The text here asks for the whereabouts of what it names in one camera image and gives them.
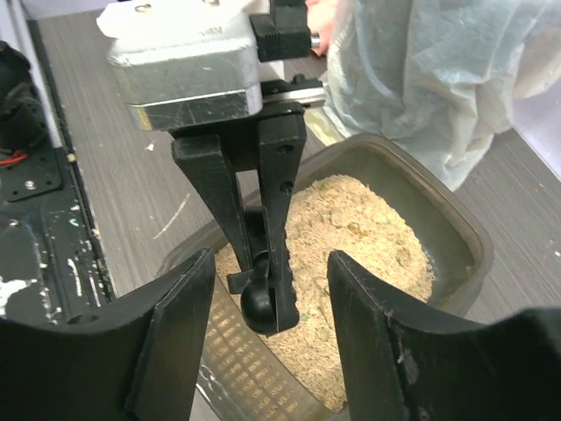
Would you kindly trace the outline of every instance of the grain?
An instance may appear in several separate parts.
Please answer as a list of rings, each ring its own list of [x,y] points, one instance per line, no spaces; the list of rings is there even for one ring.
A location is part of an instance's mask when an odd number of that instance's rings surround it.
[[[263,341],[320,402],[332,411],[345,404],[343,372],[327,282],[327,259],[343,250],[370,272],[424,302],[434,275],[419,240],[400,215],[360,181],[333,175],[292,200],[287,220],[301,322]],[[231,246],[217,254],[225,282],[237,273]],[[239,307],[239,298],[235,297]]]

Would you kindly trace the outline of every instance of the wooden floor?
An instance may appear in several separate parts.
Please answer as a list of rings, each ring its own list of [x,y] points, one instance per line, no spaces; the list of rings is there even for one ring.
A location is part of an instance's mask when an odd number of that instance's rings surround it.
[[[105,63],[110,42],[95,18],[51,18],[39,28],[110,275],[122,295],[152,280],[164,257],[210,214],[173,164],[170,138],[132,126]],[[319,75],[323,66],[310,59],[291,70]],[[319,147],[311,139],[308,153]],[[160,234],[187,194],[179,217]],[[494,142],[458,196],[490,232],[496,251],[468,317],[490,322],[527,306],[561,303],[561,183],[516,132]],[[216,419],[199,396],[192,419]]]

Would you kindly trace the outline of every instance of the red wire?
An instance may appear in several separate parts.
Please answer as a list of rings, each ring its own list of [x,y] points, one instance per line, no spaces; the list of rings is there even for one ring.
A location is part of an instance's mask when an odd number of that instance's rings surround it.
[[[29,158],[27,153],[21,154],[19,151],[16,151],[8,160],[0,161],[0,165],[17,164],[18,162],[25,161],[27,158]]]

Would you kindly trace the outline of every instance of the plastic bag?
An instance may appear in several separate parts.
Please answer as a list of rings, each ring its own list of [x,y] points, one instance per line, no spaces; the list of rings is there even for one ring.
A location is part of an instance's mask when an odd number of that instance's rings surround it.
[[[323,111],[392,139],[454,190],[561,75],[559,0],[339,0]]]

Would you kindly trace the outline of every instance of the gray bin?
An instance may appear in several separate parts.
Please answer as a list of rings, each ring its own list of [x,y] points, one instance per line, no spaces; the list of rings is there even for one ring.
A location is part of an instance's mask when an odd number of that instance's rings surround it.
[[[361,180],[396,209],[421,241],[435,274],[429,305],[464,316],[491,267],[493,245],[472,213],[432,173],[391,142],[359,135],[302,163],[295,191],[330,175]],[[249,195],[248,203],[259,200]],[[227,240],[216,222],[176,247],[159,273],[206,246]],[[317,401],[245,326],[217,280],[198,389],[224,421],[348,421]]]

